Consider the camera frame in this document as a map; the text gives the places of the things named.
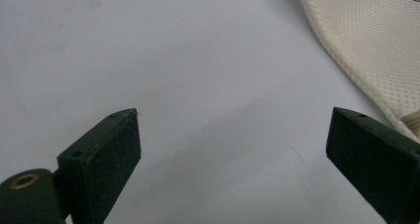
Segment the white towel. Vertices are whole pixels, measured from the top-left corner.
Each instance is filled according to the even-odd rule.
[[[393,126],[420,141],[420,0],[301,0],[326,51]]]

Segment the white fabric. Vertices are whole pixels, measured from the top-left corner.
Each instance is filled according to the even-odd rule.
[[[420,2],[302,2],[327,52],[399,132],[418,142],[401,119],[420,110]]]

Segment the white table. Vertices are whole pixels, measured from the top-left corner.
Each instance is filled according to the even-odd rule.
[[[326,158],[334,106],[386,123],[299,0],[0,0],[1,180],[140,112],[106,223],[384,223]]]

